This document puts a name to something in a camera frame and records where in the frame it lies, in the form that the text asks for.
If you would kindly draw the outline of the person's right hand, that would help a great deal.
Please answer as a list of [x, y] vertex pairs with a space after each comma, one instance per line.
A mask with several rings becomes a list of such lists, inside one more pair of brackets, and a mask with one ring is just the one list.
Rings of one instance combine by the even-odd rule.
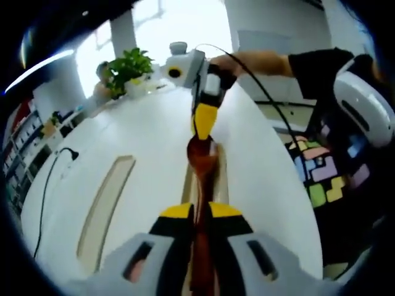
[[232, 75], [239, 77], [243, 74], [243, 69], [240, 64], [237, 63], [228, 55], [219, 55], [210, 60], [211, 64], [217, 65], [220, 69], [226, 70], [232, 73]]

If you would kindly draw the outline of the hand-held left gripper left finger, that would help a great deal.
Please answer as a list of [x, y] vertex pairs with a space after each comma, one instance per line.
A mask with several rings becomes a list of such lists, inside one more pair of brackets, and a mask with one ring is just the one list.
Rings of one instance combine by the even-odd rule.
[[181, 295], [194, 234], [194, 205], [162, 212], [104, 260], [100, 271], [68, 284], [69, 295]]

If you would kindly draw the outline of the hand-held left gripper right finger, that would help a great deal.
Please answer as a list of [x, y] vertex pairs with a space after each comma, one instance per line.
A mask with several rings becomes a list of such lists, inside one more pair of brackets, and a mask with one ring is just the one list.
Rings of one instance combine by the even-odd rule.
[[210, 202], [209, 242], [220, 295], [336, 295], [336, 283], [317, 279], [274, 238], [254, 232], [242, 213]]

